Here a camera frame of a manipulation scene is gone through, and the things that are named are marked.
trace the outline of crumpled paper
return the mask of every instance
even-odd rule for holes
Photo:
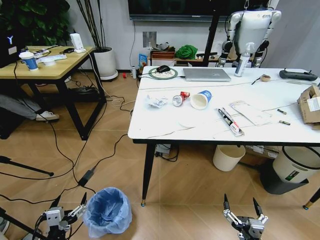
[[[155,96],[148,94],[146,98],[150,106],[156,107],[158,109],[162,108],[168,102],[168,98],[166,98],[165,96]]]

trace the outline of computer mouse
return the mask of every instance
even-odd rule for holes
[[[162,65],[156,69],[157,73],[169,72],[171,69],[167,65]]]

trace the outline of white flower pot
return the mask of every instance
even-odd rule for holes
[[[115,52],[111,47],[106,47],[108,51],[94,52],[94,57],[101,80],[111,80],[118,76],[116,70]]]

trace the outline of green plant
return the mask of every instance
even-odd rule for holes
[[[69,39],[69,8],[66,0],[2,0],[0,27],[15,30],[26,45],[56,45]]]
[[[99,12],[99,24],[100,24],[100,34],[97,29],[94,12],[91,6],[90,0],[76,0],[78,3],[80,12],[84,18],[86,26],[89,29],[91,37],[93,39],[96,51],[99,53],[107,52],[109,49],[106,47],[106,36],[105,29],[101,17],[101,5],[100,0],[96,0],[98,12]]]

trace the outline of potted plant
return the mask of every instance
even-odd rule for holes
[[[101,17],[100,0],[96,0],[99,12],[99,29],[96,25],[91,1],[76,0],[76,2],[95,45],[94,56],[100,73],[100,78],[101,80],[112,81],[112,79],[118,76],[118,71],[116,70],[114,51],[111,47],[106,46],[106,35]]]
[[[2,0],[0,28],[14,30],[25,45],[52,46],[69,40],[66,0]]]

